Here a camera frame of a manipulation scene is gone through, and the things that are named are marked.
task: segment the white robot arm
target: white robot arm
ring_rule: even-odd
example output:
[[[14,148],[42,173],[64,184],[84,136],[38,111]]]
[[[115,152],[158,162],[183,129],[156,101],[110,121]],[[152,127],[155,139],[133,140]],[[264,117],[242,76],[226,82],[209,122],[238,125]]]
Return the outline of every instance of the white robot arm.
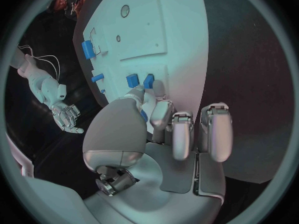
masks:
[[[68,106],[63,100],[66,96],[66,86],[59,84],[46,71],[36,66],[34,57],[24,55],[17,48],[10,64],[17,69],[20,76],[27,78],[29,87],[41,103],[47,105],[52,111],[54,121],[66,132],[83,133],[84,130],[76,128],[76,120],[80,115],[75,105]]]

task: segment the wire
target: wire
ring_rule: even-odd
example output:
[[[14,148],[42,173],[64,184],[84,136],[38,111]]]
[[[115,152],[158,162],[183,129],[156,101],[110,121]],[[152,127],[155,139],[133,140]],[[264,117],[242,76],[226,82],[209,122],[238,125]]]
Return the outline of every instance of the wire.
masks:
[[[33,55],[33,50],[32,50],[32,48],[29,45],[18,46],[18,48],[21,49],[21,50],[25,49],[25,48],[28,48],[31,51],[31,56],[32,57],[34,57],[35,59],[38,59],[38,60],[41,60],[41,61],[46,61],[46,62],[50,63],[52,65],[52,67],[54,68],[54,70],[55,70],[56,80],[59,81],[59,78],[60,78],[60,63],[59,63],[59,60],[57,59],[56,56],[54,56],[54,55],[34,56]],[[50,62],[50,61],[48,61],[48,60],[41,59],[41,57],[54,57],[56,59],[56,61],[57,61],[57,64],[58,64],[58,74],[57,74],[57,70],[56,70],[55,66],[53,65],[53,63]]]

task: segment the dark floor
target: dark floor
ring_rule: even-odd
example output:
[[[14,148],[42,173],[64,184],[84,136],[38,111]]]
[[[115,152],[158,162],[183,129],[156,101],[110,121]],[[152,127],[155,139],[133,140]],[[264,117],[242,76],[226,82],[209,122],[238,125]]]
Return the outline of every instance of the dark floor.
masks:
[[[224,165],[228,176],[243,178],[242,169],[247,168],[247,176],[255,179],[263,173],[255,164],[266,160],[263,170],[268,168],[271,174],[263,178],[269,180],[283,157],[292,125],[293,88],[286,61],[269,26],[247,1],[205,3],[210,50],[201,106],[223,101],[231,108],[235,144],[232,157]],[[63,14],[42,13],[30,25],[20,45],[29,44],[35,55],[58,57],[60,83],[67,86],[66,102],[79,108],[82,115],[78,127],[87,129],[101,107],[77,59],[72,42],[75,25]],[[54,76],[49,64],[38,62],[38,66]],[[82,158],[84,134],[61,132],[49,109],[35,99],[27,80],[14,69],[9,72],[5,111],[8,133],[33,160],[36,178],[70,187],[83,199],[97,191],[95,175]],[[217,224],[237,216],[268,184],[232,178],[226,181],[226,200]]]

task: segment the blue cube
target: blue cube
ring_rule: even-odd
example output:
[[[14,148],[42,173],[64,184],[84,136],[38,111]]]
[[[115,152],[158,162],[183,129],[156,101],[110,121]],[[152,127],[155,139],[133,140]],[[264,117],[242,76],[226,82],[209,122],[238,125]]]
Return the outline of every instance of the blue cube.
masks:
[[[96,56],[96,54],[93,51],[92,44],[91,44],[90,40],[83,41],[82,42],[82,48],[83,48],[84,55],[85,55],[86,59],[90,59],[90,58],[93,58],[93,57]]]
[[[152,89],[153,81],[154,81],[153,75],[148,74],[148,76],[146,77],[146,79],[144,81],[145,89]]]
[[[134,88],[137,85],[139,85],[138,75],[137,74],[131,74],[127,76],[127,82],[130,88]]]

